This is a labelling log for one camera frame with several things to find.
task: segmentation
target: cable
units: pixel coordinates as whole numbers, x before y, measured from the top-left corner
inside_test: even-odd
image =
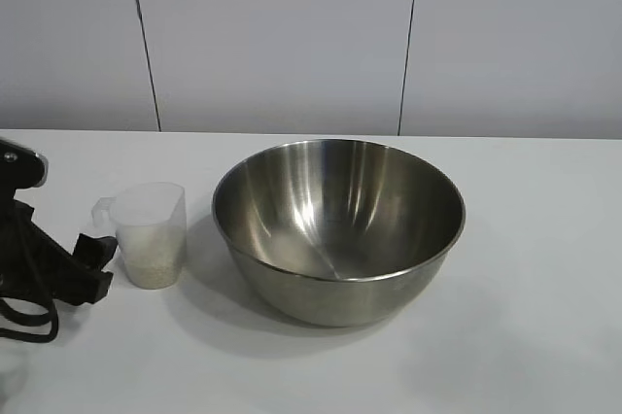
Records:
[[[41,274],[35,264],[35,260],[30,254],[30,249],[28,248],[28,244],[26,242],[23,224],[21,222],[21,215],[18,208],[14,207],[13,217],[15,224],[17,225],[17,237],[19,239],[19,244],[26,260],[26,264],[32,273],[32,278],[41,295],[41,301],[35,303],[46,308],[48,312],[41,315],[24,314],[12,308],[4,299],[0,299],[0,314],[4,315],[14,323],[25,327],[38,327],[46,323],[51,323],[52,326],[48,334],[28,333],[16,329],[0,328],[0,337],[16,339],[18,341],[25,341],[29,343],[49,343],[58,335],[58,312],[56,310],[56,306],[54,305],[52,296],[48,292],[48,289],[41,278]]]

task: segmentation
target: measuring cup handle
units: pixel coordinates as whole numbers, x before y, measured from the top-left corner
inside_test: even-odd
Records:
[[[90,211],[95,227],[102,227],[110,223],[110,207],[114,201],[114,197],[102,197],[97,200],[97,203]]]

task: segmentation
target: stainless steel bowl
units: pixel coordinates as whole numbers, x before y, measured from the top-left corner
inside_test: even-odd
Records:
[[[312,324],[371,323],[430,282],[465,222],[458,189],[397,149],[314,140],[253,155],[218,185],[213,215],[253,288]]]

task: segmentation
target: measuring cup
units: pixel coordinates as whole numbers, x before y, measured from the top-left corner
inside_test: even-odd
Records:
[[[171,183],[148,183],[100,198],[96,227],[112,226],[129,279],[156,290],[174,284],[186,258],[186,197]]]

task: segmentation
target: white table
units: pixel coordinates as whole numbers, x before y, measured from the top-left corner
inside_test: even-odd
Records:
[[[234,163],[295,135],[0,131],[41,151],[19,198],[68,249],[98,197],[187,189],[190,266],[147,292],[115,271],[61,307],[49,345],[0,346],[9,414],[612,413],[622,411],[622,141],[366,137],[429,160],[466,228],[431,286],[388,322],[305,328],[270,314],[209,217]]]

